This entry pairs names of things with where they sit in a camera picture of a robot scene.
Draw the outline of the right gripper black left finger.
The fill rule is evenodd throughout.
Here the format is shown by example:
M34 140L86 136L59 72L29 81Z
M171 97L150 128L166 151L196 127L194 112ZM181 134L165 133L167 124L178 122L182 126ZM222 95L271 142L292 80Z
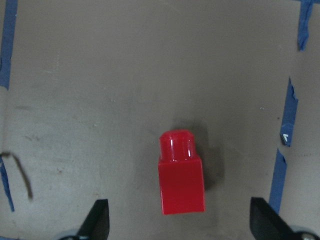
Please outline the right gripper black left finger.
M110 233L109 202L98 199L76 233L77 240L107 240Z

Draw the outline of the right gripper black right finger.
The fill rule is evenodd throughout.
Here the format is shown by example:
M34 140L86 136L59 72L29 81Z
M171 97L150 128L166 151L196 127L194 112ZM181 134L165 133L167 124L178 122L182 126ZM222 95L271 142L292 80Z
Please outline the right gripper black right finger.
M250 200L250 231L255 240L297 240L296 233L262 197Z

